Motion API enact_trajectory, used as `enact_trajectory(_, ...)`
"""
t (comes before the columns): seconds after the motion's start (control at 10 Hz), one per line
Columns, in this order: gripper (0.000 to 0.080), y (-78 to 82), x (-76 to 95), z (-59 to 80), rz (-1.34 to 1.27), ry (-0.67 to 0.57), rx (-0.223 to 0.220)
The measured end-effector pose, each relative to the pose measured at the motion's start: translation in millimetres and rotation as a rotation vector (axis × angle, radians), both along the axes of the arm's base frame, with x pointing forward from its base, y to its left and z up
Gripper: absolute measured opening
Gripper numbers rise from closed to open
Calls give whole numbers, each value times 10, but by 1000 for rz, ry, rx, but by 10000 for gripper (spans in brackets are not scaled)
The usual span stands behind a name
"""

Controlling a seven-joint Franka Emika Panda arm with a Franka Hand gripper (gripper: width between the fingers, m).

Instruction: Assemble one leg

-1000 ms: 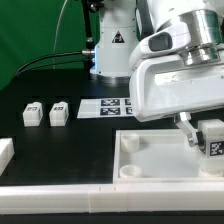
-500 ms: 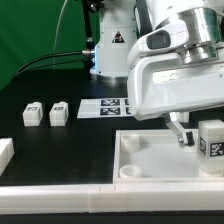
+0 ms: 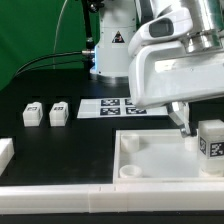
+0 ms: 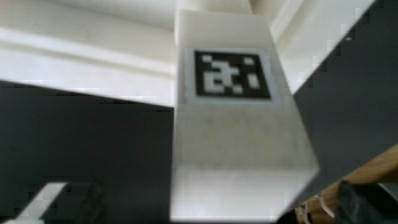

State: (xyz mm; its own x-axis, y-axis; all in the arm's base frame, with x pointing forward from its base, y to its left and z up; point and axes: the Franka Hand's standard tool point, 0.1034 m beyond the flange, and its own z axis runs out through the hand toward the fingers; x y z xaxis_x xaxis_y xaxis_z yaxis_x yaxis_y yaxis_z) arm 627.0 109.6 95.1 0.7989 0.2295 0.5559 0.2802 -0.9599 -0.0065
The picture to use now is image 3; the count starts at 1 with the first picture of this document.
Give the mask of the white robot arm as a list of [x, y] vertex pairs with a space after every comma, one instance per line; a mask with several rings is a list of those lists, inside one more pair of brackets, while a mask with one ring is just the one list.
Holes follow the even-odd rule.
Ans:
[[190, 102], [224, 96], [224, 0], [82, 0], [97, 13], [100, 40], [87, 36], [90, 77], [129, 85], [139, 109], [164, 106], [194, 136]]

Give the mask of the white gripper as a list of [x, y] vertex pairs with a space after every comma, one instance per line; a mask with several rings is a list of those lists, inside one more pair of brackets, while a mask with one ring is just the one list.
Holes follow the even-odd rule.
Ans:
[[224, 96], [224, 50], [187, 54], [180, 41], [145, 46], [130, 65], [129, 89], [138, 108], [169, 103], [168, 116], [186, 138], [191, 130], [184, 102]]

